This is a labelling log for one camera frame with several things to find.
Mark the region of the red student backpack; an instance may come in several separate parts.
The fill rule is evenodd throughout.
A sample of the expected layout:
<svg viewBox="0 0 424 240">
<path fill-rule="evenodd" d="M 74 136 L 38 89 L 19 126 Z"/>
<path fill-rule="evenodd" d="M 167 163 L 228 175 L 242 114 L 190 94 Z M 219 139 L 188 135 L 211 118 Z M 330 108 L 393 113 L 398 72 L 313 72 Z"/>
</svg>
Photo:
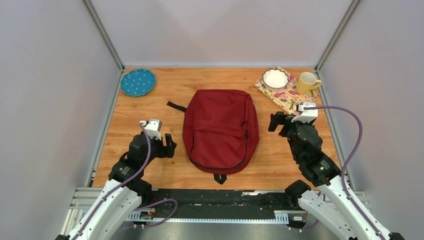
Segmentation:
<svg viewBox="0 0 424 240">
<path fill-rule="evenodd" d="M 258 146 L 259 124 L 251 95 L 238 89 L 200 89 L 187 107 L 167 105 L 184 113 L 182 138 L 190 162 L 213 174 L 222 185 L 241 172 Z"/>
</svg>

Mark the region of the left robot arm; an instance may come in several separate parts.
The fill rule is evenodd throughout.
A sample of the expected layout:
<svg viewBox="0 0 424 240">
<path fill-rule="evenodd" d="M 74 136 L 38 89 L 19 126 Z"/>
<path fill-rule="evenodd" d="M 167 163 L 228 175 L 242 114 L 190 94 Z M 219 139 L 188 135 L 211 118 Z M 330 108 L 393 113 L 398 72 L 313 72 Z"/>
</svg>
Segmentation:
<svg viewBox="0 0 424 240">
<path fill-rule="evenodd" d="M 172 158 L 176 147 L 169 133 L 162 138 L 143 130 L 134 136 L 87 214 L 69 233 L 56 239 L 109 240 L 137 207 L 153 206 L 152 185 L 142 180 L 144 169 L 155 158 Z"/>
</svg>

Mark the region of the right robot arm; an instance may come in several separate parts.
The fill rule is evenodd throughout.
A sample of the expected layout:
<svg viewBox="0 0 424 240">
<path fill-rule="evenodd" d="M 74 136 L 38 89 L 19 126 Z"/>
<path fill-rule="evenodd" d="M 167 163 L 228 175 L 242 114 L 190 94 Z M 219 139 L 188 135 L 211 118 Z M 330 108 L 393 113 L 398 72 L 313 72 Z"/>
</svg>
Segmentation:
<svg viewBox="0 0 424 240">
<path fill-rule="evenodd" d="M 340 168 L 322 151 L 323 140 L 313 125 L 317 116 L 300 121 L 284 112 L 271 114 L 268 131 L 281 125 L 292 157 L 302 175 L 324 194 L 325 202 L 307 183 L 297 180 L 285 189 L 285 203 L 303 209 L 331 230 L 340 240 L 402 240 L 398 232 L 384 227 L 364 206 L 341 176 Z"/>
</svg>

